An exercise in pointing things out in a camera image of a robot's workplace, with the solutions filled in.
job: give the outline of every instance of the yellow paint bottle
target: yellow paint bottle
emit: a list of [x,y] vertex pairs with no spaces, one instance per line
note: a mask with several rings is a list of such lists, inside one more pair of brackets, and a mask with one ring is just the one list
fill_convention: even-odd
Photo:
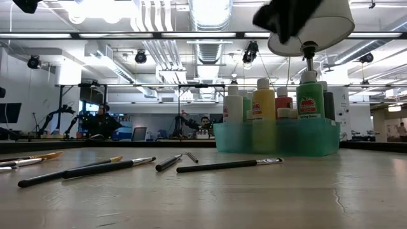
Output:
[[257,81],[252,98],[253,150],[255,153],[275,152],[275,93],[268,78]]

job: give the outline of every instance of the computer monitor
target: computer monitor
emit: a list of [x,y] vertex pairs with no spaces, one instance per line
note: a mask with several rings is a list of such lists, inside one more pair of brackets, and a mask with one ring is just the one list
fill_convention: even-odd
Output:
[[7,106],[0,104],[0,123],[17,123],[21,105],[21,103],[7,103]]

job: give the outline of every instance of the red paint bottle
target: red paint bottle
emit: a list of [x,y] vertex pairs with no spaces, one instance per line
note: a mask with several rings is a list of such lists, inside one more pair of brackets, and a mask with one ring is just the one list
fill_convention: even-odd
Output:
[[276,117],[278,108],[293,108],[293,98],[288,97],[288,89],[286,87],[277,89],[277,98],[275,98]]

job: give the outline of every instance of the wooden table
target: wooden table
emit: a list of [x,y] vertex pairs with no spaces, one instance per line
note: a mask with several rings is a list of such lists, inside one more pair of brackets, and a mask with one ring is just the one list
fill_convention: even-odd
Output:
[[[407,155],[341,149],[282,165],[177,174],[184,157],[158,173],[141,165],[30,188],[17,182],[112,156],[188,150],[200,164],[263,158],[215,149],[83,148],[56,160],[0,174],[2,229],[49,228],[406,228]],[[32,155],[44,152],[22,153]],[[1,158],[15,155],[0,155]]]

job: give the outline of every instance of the plastic organizer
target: plastic organizer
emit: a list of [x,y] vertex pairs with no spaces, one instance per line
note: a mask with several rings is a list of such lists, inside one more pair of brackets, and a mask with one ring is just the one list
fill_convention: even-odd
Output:
[[222,153],[326,156],[339,149],[340,124],[325,118],[220,123],[214,133]]

